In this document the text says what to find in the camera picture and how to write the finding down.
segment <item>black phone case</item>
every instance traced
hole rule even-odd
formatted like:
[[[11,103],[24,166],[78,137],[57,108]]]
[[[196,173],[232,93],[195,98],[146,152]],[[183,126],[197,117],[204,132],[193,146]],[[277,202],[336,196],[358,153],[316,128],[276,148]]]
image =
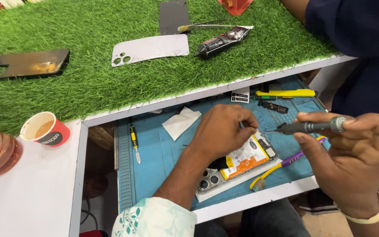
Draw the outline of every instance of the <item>black phone case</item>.
[[[0,67],[5,67],[6,70],[0,75],[0,80],[58,76],[63,73],[69,59],[68,49],[3,54],[0,56]]]

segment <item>nescafe cup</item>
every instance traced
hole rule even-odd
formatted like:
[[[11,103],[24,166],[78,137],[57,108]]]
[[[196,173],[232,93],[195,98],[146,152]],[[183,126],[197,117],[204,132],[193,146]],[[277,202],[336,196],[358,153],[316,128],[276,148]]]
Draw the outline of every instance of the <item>nescafe cup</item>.
[[[34,141],[51,147],[64,144],[70,137],[70,129],[51,112],[41,112],[29,118],[20,131],[25,141]]]

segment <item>blue silicone repair mat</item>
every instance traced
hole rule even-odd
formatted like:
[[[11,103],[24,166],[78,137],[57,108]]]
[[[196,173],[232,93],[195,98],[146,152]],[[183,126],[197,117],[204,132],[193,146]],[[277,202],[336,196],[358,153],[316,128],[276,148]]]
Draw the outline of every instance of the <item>blue silicone repair mat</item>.
[[[307,87],[296,77],[289,76],[276,80],[275,90],[296,90]],[[189,103],[174,105],[164,108],[160,114],[144,113],[130,118],[118,120],[118,142],[119,142],[119,208],[120,212],[135,205],[143,198],[151,197],[160,187],[167,175],[176,164],[179,155],[188,145],[195,133],[195,130],[202,118],[199,119],[185,131],[175,142],[163,128],[162,123],[171,116],[179,114],[184,106],[193,111],[200,111],[205,114],[216,104],[230,104],[230,96],[219,95],[195,100]],[[265,132],[275,130],[283,122],[291,123],[299,111],[325,111],[323,106],[314,97],[295,97],[293,100],[276,100],[272,103],[289,108],[287,114],[280,114],[275,111],[259,107],[258,101],[250,100],[249,104],[238,103],[253,111],[260,124],[260,129]],[[130,121],[134,125],[138,137],[138,151],[141,163],[138,164],[135,157],[135,149],[131,145],[129,132]],[[267,138],[277,150],[280,159],[285,159],[300,151],[298,143],[292,136],[281,135],[276,132],[266,133]],[[305,156],[288,167],[278,169],[267,176],[265,189],[289,183],[312,176],[311,166]],[[224,191],[204,202],[199,203],[194,196],[191,210],[200,209],[229,199],[240,197],[251,193],[249,185],[254,178],[239,184],[227,191]]]

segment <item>floral print sleeve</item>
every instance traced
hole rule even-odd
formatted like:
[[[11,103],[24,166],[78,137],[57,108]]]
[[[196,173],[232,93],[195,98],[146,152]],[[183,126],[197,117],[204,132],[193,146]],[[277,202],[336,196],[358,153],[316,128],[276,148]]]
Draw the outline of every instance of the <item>floral print sleeve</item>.
[[[119,214],[112,237],[193,237],[197,216],[160,197],[145,198]]]

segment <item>dark blue shirt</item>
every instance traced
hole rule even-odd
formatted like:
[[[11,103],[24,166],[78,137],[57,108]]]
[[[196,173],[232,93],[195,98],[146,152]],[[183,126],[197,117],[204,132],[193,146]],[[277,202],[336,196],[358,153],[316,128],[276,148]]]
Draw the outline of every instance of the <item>dark blue shirt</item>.
[[[306,28],[361,63],[337,91],[332,112],[379,113],[379,0],[309,0]]]

